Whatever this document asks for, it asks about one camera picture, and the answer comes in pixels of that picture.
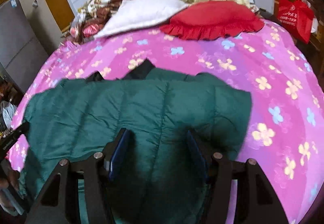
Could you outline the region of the person's left hand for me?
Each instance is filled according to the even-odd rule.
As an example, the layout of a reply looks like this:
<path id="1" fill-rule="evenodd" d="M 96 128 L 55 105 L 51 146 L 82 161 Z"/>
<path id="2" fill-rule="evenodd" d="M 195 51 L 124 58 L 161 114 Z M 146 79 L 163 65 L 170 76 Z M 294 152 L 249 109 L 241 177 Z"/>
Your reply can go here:
<path id="1" fill-rule="evenodd" d="M 9 201 L 3 190 L 8 188 L 10 183 L 18 191 L 20 173 L 13 170 L 10 166 L 7 169 L 4 169 L 4 171 L 7 173 L 7 176 L 5 178 L 1 178 L 1 207 L 11 215 L 16 215 L 17 211 L 15 207 Z"/>

